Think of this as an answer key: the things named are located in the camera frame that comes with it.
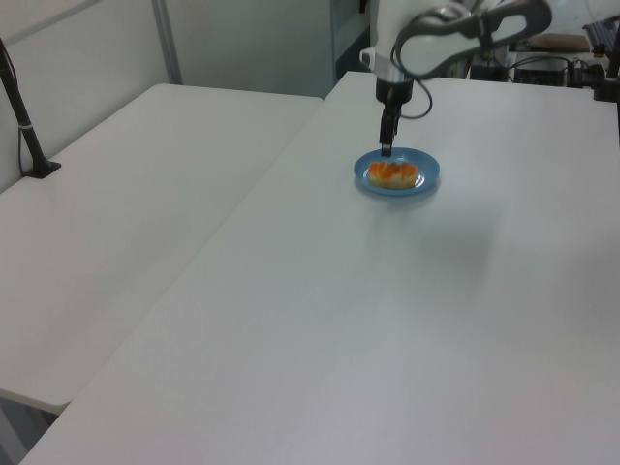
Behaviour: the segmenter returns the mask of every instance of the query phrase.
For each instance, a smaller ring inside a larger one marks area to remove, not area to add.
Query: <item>white table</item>
[[[0,396],[58,413],[320,99],[158,85],[0,196]]]
[[[615,106],[430,88],[434,196],[356,187],[347,75],[23,465],[617,464]]]

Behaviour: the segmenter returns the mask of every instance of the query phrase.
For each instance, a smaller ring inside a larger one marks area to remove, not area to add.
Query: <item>black cable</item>
[[[21,165],[21,128],[17,128],[17,136],[19,137],[17,140],[17,164],[19,165],[19,174],[23,177],[23,166]]]
[[[585,66],[586,69],[590,68],[590,64],[586,61],[583,61],[580,58],[573,58],[573,64],[576,66],[577,64],[581,65],[581,68]]]
[[[401,114],[400,117],[401,118],[405,118],[405,119],[409,119],[409,120],[421,119],[424,116],[426,116],[428,113],[430,113],[431,110],[433,110],[433,96],[431,95],[430,90],[428,90],[428,87],[426,87],[422,83],[421,80],[419,80],[416,77],[413,77],[411,73],[409,73],[400,63],[398,63],[396,61],[396,59],[394,58],[394,53],[395,52],[396,52],[396,45],[394,45],[391,48],[391,53],[389,54],[389,61],[391,61],[391,64],[394,65],[396,67],[396,69],[399,70],[403,75],[405,75],[405,78],[409,78],[413,82],[417,82],[418,85],[422,88],[422,90],[426,93],[426,97],[428,97],[428,108],[426,109],[425,112],[417,114],[415,116],[409,116],[407,114]]]
[[[414,79],[415,82],[418,83],[418,85],[422,88],[422,90],[424,92],[426,92],[426,97],[428,97],[428,108],[426,109],[426,111],[424,113],[420,113],[416,116],[408,116],[406,114],[401,114],[400,117],[401,118],[405,118],[405,119],[421,119],[424,116],[426,116],[428,113],[430,113],[431,110],[433,110],[433,96],[430,93],[430,90],[428,90],[428,87],[426,87],[421,80],[418,79]]]
[[[530,56],[528,58],[524,58],[522,60],[517,61],[513,65],[509,66],[506,69],[506,71],[509,71],[513,68],[518,68],[519,66],[529,65],[531,63],[537,63],[539,61],[546,61],[546,60],[564,60],[569,65],[569,68],[574,66],[571,60],[569,60],[568,58],[564,58],[563,56]]]
[[[9,54],[9,51],[4,46],[4,44],[2,44],[2,50],[0,51],[2,51],[4,56],[7,57],[7,61],[9,62],[9,66],[11,67],[11,74],[13,75],[13,79],[15,80],[15,87],[19,88],[19,84],[17,82],[16,67],[14,66],[11,55]],[[17,164],[19,165],[19,174],[21,175],[21,177],[23,177],[23,166],[21,165],[21,128],[19,126],[17,126]]]

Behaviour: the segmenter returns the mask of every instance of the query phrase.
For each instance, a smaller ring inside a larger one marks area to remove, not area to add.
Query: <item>black stand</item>
[[[23,100],[19,94],[19,89],[17,88],[17,83],[9,62],[9,53],[6,51],[2,39],[0,39],[0,78],[9,96],[9,101],[11,102],[15,117],[17,118],[17,124],[28,145],[30,155],[32,155],[32,170],[25,175],[43,179],[58,170],[60,164],[48,160],[43,154],[43,150],[41,150],[39,140],[30,122],[30,116],[28,116],[26,106],[23,104]]]
[[[620,68],[620,29],[616,34],[613,51],[609,57],[609,69],[605,75],[601,87],[594,91],[594,100],[599,102],[615,102],[620,104],[620,82],[618,82],[618,69]]]

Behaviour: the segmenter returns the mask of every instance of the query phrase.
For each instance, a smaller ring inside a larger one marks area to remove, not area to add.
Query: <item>orange food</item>
[[[368,168],[368,182],[384,189],[410,189],[417,177],[418,167],[407,162],[372,162]]]

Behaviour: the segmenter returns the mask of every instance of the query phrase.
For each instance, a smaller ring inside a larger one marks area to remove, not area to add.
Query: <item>blue plate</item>
[[[410,189],[384,189],[382,187],[373,186],[368,182],[368,167],[372,162],[408,162],[418,167],[418,179],[416,184]],[[365,189],[391,197],[415,196],[422,192],[427,192],[435,186],[439,177],[439,163],[433,157],[421,150],[405,147],[393,147],[391,157],[382,157],[381,150],[373,150],[362,156],[356,161],[353,168],[357,181]]]

